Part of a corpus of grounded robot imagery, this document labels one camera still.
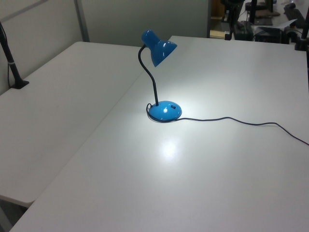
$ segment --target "desk lamp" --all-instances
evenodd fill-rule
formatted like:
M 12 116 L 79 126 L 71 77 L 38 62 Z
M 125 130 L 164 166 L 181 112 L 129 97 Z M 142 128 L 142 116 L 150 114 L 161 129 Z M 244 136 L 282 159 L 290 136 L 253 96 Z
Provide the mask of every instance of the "desk lamp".
M 139 51 L 139 61 L 141 66 L 148 73 L 153 81 L 154 86 L 154 98 L 155 104 L 151 105 L 149 109 L 149 116 L 151 119 L 158 122 L 167 122 L 178 119 L 182 114 L 180 106 L 172 101 L 158 101 L 158 95 L 156 91 L 155 79 L 148 71 L 148 69 L 143 64 L 140 54 L 145 47 L 148 47 L 151 51 L 151 58 L 154 66 L 159 65 L 168 55 L 177 47 L 177 45 L 170 41 L 160 40 L 152 30 L 146 30 L 142 36 L 141 40 L 144 45 Z

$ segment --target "power cord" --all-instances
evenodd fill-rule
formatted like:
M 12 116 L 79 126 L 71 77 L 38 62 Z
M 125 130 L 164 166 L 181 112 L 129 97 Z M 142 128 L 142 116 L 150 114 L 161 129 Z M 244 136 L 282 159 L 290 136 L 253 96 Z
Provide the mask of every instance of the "power cord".
M 152 105 L 150 103 L 147 104 L 146 106 L 146 113 L 147 113 L 147 116 L 150 118 L 150 119 L 153 119 L 150 114 L 149 114 L 149 110 L 148 110 L 148 107 L 150 105 L 150 108 L 152 107 Z M 290 132 L 288 132 L 284 127 L 282 127 L 281 125 L 279 125 L 278 123 L 276 122 L 265 122 L 265 123 L 248 123 L 248 122 L 243 122 L 243 121 L 240 121 L 240 120 L 237 120 L 237 119 L 234 119 L 232 117 L 221 117 L 221 118 L 214 118 L 214 119 L 196 119 L 196 118 L 189 118 L 189 117 L 182 117 L 182 118 L 178 118 L 178 119 L 174 119 L 174 120 L 170 120 L 170 121 L 163 121 L 163 120 L 159 120 L 156 118 L 156 121 L 159 121 L 159 122 L 163 122 L 163 123 L 167 123 L 167 122 L 177 122 L 177 121 L 181 121 L 181 120 L 191 120 L 191 121 L 198 121 L 198 122 L 213 122 L 213 121 L 220 121 L 220 120 L 224 120 L 224 119 L 231 119 L 231 120 L 234 120 L 236 122 L 239 122 L 239 123 L 242 123 L 242 124 L 246 124 L 246 125 L 250 125 L 250 126 L 263 126 L 263 125 L 277 125 L 278 127 L 280 127 L 281 129 L 283 129 L 286 133 L 288 133 L 290 136 L 292 136 L 293 138 L 303 142 L 304 144 L 308 145 L 308 143 L 306 143 L 305 141 L 295 137 L 294 135 L 292 135 Z

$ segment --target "white wall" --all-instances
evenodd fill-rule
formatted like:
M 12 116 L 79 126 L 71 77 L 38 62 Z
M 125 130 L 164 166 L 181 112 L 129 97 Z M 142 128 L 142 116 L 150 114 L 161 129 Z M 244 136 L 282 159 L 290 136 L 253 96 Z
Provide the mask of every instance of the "white wall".
M 152 29 L 172 35 L 207 37 L 211 0 L 80 0 L 91 42 L 141 46 Z
M 48 0 L 2 25 L 22 79 L 73 43 L 82 41 L 74 0 Z M 0 94 L 7 89 L 7 60 L 1 47 Z

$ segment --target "blue lamp shade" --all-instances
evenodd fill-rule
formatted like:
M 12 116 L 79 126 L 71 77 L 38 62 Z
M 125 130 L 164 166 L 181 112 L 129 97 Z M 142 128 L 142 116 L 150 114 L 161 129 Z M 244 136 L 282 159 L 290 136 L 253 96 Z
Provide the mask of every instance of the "blue lamp shade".
M 155 67 L 177 47 L 173 42 L 160 40 L 152 30 L 146 30 L 141 35 L 141 40 L 150 49 L 151 59 Z

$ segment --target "white table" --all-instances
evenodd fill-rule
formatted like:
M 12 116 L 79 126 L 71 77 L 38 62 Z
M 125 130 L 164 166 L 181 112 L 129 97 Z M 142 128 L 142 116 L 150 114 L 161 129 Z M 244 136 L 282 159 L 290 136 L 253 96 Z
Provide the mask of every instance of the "white table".
M 245 2 L 243 3 L 242 9 L 240 11 L 240 13 L 243 13 L 245 11 L 245 3 L 247 2 L 251 2 L 251 0 L 245 0 Z M 296 5 L 296 8 L 301 12 L 301 14 L 303 15 L 304 18 L 306 18 L 307 15 L 307 11 L 308 11 L 308 6 L 309 3 L 307 0 L 277 0 L 277 3 L 273 5 L 273 11 L 279 12 L 280 15 L 276 16 L 276 17 L 272 17 L 272 23 L 274 26 L 280 25 L 282 23 L 285 23 L 287 21 L 289 21 L 289 19 L 287 18 L 287 16 L 284 14 L 284 7 L 285 5 L 289 4 L 290 2 L 294 2 Z M 243 13 L 242 15 L 240 15 L 238 21 L 246 21 L 247 20 L 247 12 Z M 298 28 L 293 28 L 295 30 L 298 30 L 300 32 L 302 32 L 302 29 L 298 29 Z
M 304 52 L 171 40 L 173 53 L 148 66 L 159 101 L 175 101 L 183 117 L 276 121 L 309 140 Z M 308 146 L 274 126 L 156 123 L 149 102 L 144 73 L 11 231 L 308 231 Z
M 38 198 L 142 73 L 138 50 L 75 43 L 0 96 L 0 199 Z

